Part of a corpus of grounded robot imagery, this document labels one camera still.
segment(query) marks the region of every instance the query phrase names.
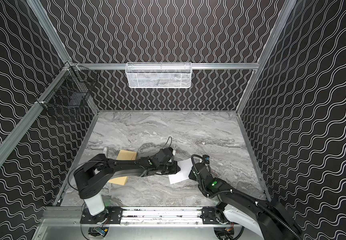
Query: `white paper sheet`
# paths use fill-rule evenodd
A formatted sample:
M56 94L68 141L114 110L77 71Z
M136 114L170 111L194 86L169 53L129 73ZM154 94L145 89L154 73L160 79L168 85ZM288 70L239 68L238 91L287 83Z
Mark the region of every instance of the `white paper sheet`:
M181 170L176 174L168 175L170 184L175 184L177 182L189 179L189 173L192 170L193 166L192 160L187 159L178 161L177 164L181 168Z

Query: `black mounting bracket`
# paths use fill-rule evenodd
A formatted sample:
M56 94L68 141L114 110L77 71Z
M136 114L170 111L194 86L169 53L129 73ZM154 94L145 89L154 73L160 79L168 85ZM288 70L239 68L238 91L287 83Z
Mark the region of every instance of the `black mounting bracket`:
M120 224L123 209L121 207L106 207L101 213L92 216L88 208L82 211L81 224Z
M202 224L229 223L223 211L217 207L203 207L201 209Z

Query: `wire mesh basket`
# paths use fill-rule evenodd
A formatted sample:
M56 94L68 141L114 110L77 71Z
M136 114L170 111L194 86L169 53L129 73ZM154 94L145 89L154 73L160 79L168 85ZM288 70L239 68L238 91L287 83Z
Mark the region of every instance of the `wire mesh basket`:
M130 88L189 88L192 85L192 64L126 63L125 74Z
M95 71L72 66L46 99L39 103L56 120L78 120L81 109L88 105L87 100L97 79Z

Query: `cable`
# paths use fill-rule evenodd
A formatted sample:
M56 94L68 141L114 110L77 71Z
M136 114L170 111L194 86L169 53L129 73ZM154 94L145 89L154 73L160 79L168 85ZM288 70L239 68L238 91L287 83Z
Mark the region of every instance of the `cable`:
M89 162L105 162L105 161L103 161L103 160L100 160L100 161L89 161ZM74 189L74 190L76 190L76 191L78 191L78 189L76 189L75 187L73 187L71 184L70 184L70 175L72 175L73 174L73 171L77 168L77 167L79 167L79 166L81 166L81 165L84 165L85 163L87 163L87 162L83 162L83 163L81 163L81 164L78 164L75 168L73 168L72 170L70 170L70 174L68 175L68 184L69 184L69 186L72 188L72 189Z
M286 227L298 240L303 240L286 222L284 222L281 218L279 218L275 213L273 213L270 209L266 208L264 205L262 205L261 203L259 203L258 201L256 201L256 199L252 198L251 196L240 192L238 190L222 190L222 191L218 191L212 195L209 196L209 198L214 198L216 195L220 194L220 193L227 193L227 192L232 192L232 193L237 193L239 195L241 195L242 197L248 199L249 201L251 201L252 203L254 203L257 207L261 208L265 213L267 213L268 215L270 215L272 218L274 218L275 220L277 220L279 223L281 223L282 226Z
M190 159L192 160L192 164L193 164L193 166L195 167L195 171L196 171L195 174L198 174L199 171L197 170L197 168L196 168L196 166L195 166L194 157L199 157L199 158L201 158L201 159L204 160L204 161L205 161L205 159L204 159L202 156L199 156L199 155L196 155L196 154L193 154L192 156L190 156Z
M169 136L169 137L167 138L167 141L166 141L166 143L164 144L164 146L166 146L167 142L169 142L169 138L170 138L170 145L169 145L169 147L172 145L173 138Z
M79 224L79 227L81 227L82 236L83 236L85 239L90 240L90 238L85 237L85 235L83 234L83 231L82 231L82 224Z
M230 230L232 230L234 228L234 223L232 222L232 227L231 228L229 228L229 229L225 229L226 231L230 231Z
M233 238L232 240L237 240L238 238L240 238L241 235L243 234L244 229L245 229L245 227L242 226L241 231L240 231L240 232L238 233L238 235L237 235L235 238Z

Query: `black and white wavy pattern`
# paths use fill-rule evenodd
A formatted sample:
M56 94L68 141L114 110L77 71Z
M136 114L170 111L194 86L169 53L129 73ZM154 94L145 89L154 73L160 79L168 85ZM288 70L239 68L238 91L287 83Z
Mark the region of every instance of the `black and white wavy pattern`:
M27 3L0 1L0 144L62 65Z
M44 110L0 168L0 239L30 240L52 205L93 119L55 121Z
M42 0L78 63L257 62L284 0Z
M242 119L304 239L346 239L346 0L298 1Z
M101 71L92 96L101 110L235 110L252 70L194 70L190 88L129 88L124 71Z

